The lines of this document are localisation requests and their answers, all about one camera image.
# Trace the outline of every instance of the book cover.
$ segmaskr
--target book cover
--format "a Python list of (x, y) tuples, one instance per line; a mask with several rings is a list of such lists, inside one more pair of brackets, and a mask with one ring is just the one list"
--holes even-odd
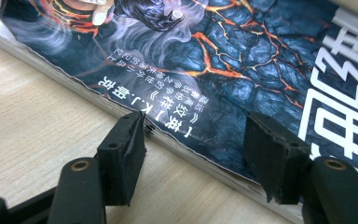
[(96, 26), (73, 2), (10, 0), (1, 19), (85, 89), (236, 177), (255, 180), (241, 155), (251, 111), (312, 158), (358, 170), (357, 15), (323, 0), (117, 0)]

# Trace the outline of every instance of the cover illustration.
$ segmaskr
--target cover illustration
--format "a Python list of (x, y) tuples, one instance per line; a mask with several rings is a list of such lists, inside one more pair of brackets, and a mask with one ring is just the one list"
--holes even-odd
[(1, 19), (85, 88), (233, 174), (255, 179), (241, 156), (250, 111), (358, 170), (357, 15), (323, 0), (107, 2), (101, 25), (76, 0), (6, 1)]

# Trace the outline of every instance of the clamp jaw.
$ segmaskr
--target clamp jaw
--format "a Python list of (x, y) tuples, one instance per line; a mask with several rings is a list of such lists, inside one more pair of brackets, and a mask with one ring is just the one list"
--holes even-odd
[(0, 198), (0, 223), (105, 223), (106, 205), (130, 205), (146, 153), (144, 119), (122, 117), (94, 158), (63, 166), (56, 188), (10, 209)]
[(310, 159), (310, 146), (271, 117), (249, 113), (243, 158), (281, 204), (303, 203), (308, 223), (358, 223), (358, 173), (336, 158)]

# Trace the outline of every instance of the book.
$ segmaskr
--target book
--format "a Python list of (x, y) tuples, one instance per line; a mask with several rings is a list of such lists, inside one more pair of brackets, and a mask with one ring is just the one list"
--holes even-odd
[(11, 0), (0, 46), (267, 203), (243, 160), (246, 112), (272, 116), (358, 170), (358, 16), (322, 1), (115, 1), (100, 26), (69, 0)]

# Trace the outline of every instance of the metal screw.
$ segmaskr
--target metal screw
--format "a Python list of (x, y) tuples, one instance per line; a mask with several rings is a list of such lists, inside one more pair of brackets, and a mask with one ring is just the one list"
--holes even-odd
[(73, 171), (83, 171), (89, 168), (90, 163), (88, 161), (77, 161), (71, 165), (71, 170)]
[(347, 169), (347, 166), (342, 161), (336, 161), (333, 159), (324, 160), (324, 165), (339, 171)]

